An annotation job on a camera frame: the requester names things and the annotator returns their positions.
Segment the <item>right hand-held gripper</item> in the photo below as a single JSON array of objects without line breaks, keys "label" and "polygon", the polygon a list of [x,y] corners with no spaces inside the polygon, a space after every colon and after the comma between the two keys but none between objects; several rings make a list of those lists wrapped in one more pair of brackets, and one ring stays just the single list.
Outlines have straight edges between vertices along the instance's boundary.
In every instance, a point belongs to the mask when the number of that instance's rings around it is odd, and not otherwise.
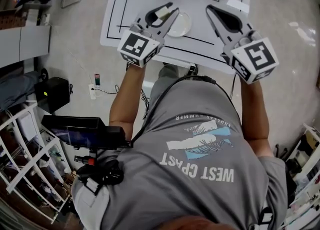
[{"label": "right hand-held gripper", "polygon": [[222,57],[245,83],[252,84],[269,76],[279,65],[270,40],[256,30],[232,39],[234,33],[243,33],[248,18],[238,9],[227,4],[208,5],[206,15],[217,37],[225,44]]}]

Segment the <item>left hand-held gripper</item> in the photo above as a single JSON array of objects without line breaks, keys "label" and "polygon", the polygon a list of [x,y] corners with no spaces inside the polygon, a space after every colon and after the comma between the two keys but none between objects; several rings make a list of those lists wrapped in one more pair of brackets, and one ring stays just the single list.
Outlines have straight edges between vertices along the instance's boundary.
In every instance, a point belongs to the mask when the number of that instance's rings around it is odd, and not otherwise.
[{"label": "left hand-held gripper", "polygon": [[122,34],[117,51],[128,63],[144,67],[163,48],[164,37],[180,13],[169,1],[157,7],[143,8],[130,26]]}]

